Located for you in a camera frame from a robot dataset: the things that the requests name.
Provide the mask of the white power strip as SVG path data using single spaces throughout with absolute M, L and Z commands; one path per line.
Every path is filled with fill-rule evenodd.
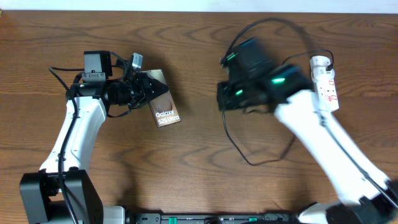
M 331 60 L 328 57 L 317 55 L 310 59 L 310 68 L 312 72 L 313 67 L 327 67 L 327 70 L 333 69 Z M 336 93 L 335 80 L 327 80 L 320 83 L 314 83 L 315 91 L 321 101 L 324 102 L 326 107 L 331 111 L 336 111 L 340 108 L 338 97 Z

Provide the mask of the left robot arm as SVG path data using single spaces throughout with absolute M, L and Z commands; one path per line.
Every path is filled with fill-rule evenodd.
M 50 155 L 38 172 L 26 173 L 20 181 L 29 223 L 134 223 L 123 206 L 103 205 L 88 175 L 91 156 L 111 105 L 135 110 L 168 93 L 162 70 L 122 80 L 80 72 L 67 89 L 65 120 Z

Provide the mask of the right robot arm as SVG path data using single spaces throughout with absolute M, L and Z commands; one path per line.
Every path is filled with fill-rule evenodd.
M 338 201 L 314 203 L 295 214 L 295 222 L 389 223 L 397 218 L 397 182 L 359 150 L 297 66 L 220 82 L 217 101 L 221 111 L 269 106 L 329 178 Z

